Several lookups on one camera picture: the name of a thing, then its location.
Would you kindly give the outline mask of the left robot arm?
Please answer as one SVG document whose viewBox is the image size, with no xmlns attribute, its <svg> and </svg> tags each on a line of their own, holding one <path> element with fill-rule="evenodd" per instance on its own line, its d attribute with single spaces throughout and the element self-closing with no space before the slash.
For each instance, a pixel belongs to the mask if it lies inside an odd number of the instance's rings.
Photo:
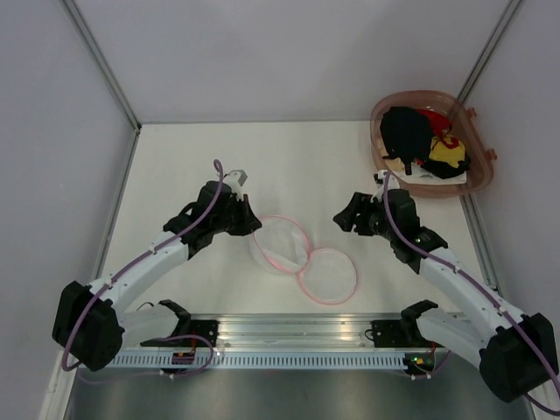
<svg viewBox="0 0 560 420">
<path fill-rule="evenodd" d="M 231 171 L 208 181 L 198 198 L 168 220 L 150 247 L 116 273 L 89 284 L 71 282 L 61 292 L 52 338 L 63 348 L 62 367 L 105 368 L 126 347 L 180 347 L 191 342 L 191 314 L 170 299 L 151 308 L 130 307 L 169 271 L 212 244 L 216 235 L 247 236 L 261 228 L 242 190 L 246 174 Z M 69 364 L 74 357 L 77 364 Z"/>
</svg>

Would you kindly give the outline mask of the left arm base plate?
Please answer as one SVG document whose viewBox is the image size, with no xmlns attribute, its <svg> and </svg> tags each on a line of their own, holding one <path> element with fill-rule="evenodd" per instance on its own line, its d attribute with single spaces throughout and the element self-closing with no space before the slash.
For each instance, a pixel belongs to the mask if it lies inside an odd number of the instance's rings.
<svg viewBox="0 0 560 420">
<path fill-rule="evenodd" d="M 150 339 L 140 346 L 170 350 L 171 355 L 164 365 L 174 368 L 200 367 L 207 362 L 210 348 L 216 346 L 219 324 L 216 319 L 195 319 L 184 331 L 173 332 L 169 340 Z"/>
</svg>

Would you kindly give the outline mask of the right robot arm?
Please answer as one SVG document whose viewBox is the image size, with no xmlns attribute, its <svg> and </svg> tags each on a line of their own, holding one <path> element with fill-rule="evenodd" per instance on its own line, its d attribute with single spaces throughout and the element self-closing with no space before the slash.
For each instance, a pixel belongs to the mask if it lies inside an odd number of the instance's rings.
<svg viewBox="0 0 560 420">
<path fill-rule="evenodd" d="M 491 392 L 507 403 L 545 382 L 559 383 L 552 324 L 541 313 L 525 314 L 474 279 L 447 242 L 421 224 L 408 191 L 356 192 L 333 220 L 344 232 L 388 240 L 401 263 L 464 315 L 454 318 L 429 300 L 413 304 L 401 313 L 405 343 L 418 346 L 426 340 L 447 348 L 477 368 Z"/>
</svg>

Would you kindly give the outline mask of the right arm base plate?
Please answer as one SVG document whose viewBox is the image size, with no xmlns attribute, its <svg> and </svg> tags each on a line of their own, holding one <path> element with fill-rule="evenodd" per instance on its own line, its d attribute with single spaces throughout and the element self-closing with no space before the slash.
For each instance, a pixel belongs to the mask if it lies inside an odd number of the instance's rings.
<svg viewBox="0 0 560 420">
<path fill-rule="evenodd" d="M 364 334 L 375 348 L 404 351 L 405 374 L 408 376 L 431 375 L 437 366 L 438 345 L 409 331 L 400 319 L 375 319 Z"/>
</svg>

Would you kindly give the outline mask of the white mesh laundry bag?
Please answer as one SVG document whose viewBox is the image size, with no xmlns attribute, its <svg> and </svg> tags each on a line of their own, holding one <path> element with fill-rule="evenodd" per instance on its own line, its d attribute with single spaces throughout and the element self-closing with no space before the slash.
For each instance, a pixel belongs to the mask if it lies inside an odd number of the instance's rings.
<svg viewBox="0 0 560 420">
<path fill-rule="evenodd" d="M 351 258 L 334 248 L 313 248 L 296 221 L 280 215 L 261 218 L 262 227 L 249 237 L 249 250 L 262 269 L 295 277 L 301 291 L 320 305 L 341 305 L 358 286 Z"/>
</svg>

